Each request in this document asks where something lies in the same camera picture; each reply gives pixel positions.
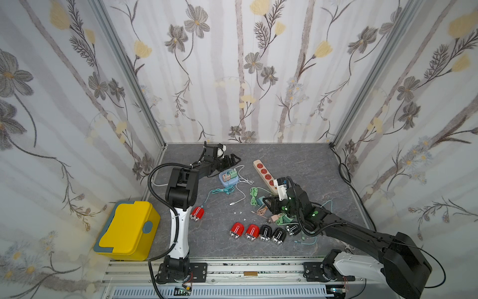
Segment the blue round power cube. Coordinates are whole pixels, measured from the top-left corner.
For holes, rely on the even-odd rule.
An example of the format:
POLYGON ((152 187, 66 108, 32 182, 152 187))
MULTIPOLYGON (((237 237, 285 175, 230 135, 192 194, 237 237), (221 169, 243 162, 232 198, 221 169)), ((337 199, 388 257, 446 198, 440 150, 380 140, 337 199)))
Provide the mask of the blue round power cube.
POLYGON ((239 182, 238 174, 230 174, 228 172, 223 172, 219 174, 219 181, 225 187, 235 186, 239 182))

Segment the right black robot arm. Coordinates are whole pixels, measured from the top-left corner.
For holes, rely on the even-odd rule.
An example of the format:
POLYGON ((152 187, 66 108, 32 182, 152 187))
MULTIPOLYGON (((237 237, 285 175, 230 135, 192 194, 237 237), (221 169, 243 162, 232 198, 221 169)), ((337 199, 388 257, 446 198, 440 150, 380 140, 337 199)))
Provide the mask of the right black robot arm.
POLYGON ((358 277, 387 284, 404 299, 419 299, 433 269, 429 253, 419 248, 404 233, 389 235, 340 218, 323 206, 315 206, 300 185, 290 177, 270 179, 273 196, 265 198, 268 209, 292 220, 276 230, 272 238, 279 243, 286 233, 302 232, 308 237, 320 235, 342 241, 362 251, 355 257, 344 250, 332 249, 314 271, 316 279, 332 282, 358 277))

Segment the yellow lidded box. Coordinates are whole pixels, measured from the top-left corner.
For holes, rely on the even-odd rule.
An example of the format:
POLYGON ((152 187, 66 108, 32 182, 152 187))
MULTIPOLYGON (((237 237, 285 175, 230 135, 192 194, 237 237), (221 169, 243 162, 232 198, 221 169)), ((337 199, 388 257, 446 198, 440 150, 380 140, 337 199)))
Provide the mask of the yellow lidded box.
POLYGON ((113 260, 145 261, 160 221, 160 215, 147 201, 119 201, 93 250, 113 260))

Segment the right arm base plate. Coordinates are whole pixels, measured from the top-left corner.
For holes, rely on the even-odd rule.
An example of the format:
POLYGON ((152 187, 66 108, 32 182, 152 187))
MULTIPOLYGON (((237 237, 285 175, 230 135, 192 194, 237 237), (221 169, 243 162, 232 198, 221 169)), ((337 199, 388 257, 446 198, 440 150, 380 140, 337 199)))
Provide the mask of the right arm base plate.
POLYGON ((323 266, 321 262, 305 262, 303 265, 303 277, 307 282, 354 282, 354 276, 344 276, 328 265, 323 266))

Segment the beige power strip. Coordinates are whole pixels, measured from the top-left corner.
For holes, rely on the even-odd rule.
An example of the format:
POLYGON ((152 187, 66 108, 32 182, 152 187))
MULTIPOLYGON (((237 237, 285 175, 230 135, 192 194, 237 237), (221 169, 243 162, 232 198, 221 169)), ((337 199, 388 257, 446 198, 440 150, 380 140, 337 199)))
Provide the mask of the beige power strip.
POLYGON ((260 178, 266 184, 269 191, 274 195, 278 195, 277 187, 274 184, 274 177, 271 175, 267 167, 259 159, 255 160, 253 162, 253 165, 257 173, 260 175, 260 178))

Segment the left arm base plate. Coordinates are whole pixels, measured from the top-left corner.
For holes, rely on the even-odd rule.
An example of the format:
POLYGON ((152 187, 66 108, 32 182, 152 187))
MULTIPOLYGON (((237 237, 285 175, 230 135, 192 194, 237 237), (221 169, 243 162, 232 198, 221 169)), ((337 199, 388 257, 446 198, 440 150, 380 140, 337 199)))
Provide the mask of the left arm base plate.
POLYGON ((205 283, 207 278, 207 263, 189 263, 173 265, 162 263, 155 276, 158 284, 166 283, 205 283))

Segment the red shaver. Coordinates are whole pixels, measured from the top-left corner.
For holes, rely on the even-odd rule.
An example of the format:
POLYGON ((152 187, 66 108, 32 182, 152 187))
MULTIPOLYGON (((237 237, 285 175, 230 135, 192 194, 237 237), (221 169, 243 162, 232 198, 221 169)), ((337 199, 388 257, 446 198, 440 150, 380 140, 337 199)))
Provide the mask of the red shaver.
POLYGON ((191 212, 190 218, 193 221, 199 221, 204 217, 204 214, 205 214, 204 208, 202 206, 198 206, 194 208, 194 210, 191 212))
POLYGON ((235 239, 238 239, 243 235, 244 230, 245 227, 242 223, 235 223, 230 230, 230 236, 235 239))
POLYGON ((249 240, 256 240, 260 235, 260 228, 255 224, 250 224, 246 230, 245 237, 249 240))

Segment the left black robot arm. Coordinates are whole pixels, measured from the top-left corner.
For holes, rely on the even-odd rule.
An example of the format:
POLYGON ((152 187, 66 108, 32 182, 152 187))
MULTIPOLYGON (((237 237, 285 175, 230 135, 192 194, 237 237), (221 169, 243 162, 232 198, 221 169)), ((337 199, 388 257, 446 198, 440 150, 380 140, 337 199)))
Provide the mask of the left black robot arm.
POLYGON ((241 162, 235 154, 226 154, 223 144, 204 143, 200 158, 190 164, 163 163, 154 167, 148 175, 148 190, 152 197, 164 204, 171 213, 171 240, 169 249, 154 258, 164 259, 158 275, 153 275, 156 282, 173 279, 185 282, 192 278, 189 259, 189 214, 197 200, 199 181, 212 176, 215 172, 225 171, 241 162), (153 188, 156 173, 171 167, 166 193, 160 196, 153 188))

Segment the black shaver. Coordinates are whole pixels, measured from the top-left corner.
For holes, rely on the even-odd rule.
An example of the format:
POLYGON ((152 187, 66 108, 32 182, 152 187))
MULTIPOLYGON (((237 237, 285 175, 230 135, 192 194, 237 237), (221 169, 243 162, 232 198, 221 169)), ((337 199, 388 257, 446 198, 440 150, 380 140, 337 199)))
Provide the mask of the black shaver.
POLYGON ((278 227, 273 232, 272 240, 276 244, 282 244, 282 243, 284 243, 287 234, 288 233, 283 228, 278 227))
POLYGON ((272 231, 272 228, 269 225, 265 224, 265 225, 261 226, 260 234, 259 234, 260 240, 268 242, 268 241, 271 240, 272 235, 273 235, 273 231, 272 231))
POLYGON ((286 230, 290 236, 298 235, 301 232, 301 228, 298 224, 287 225, 286 230))

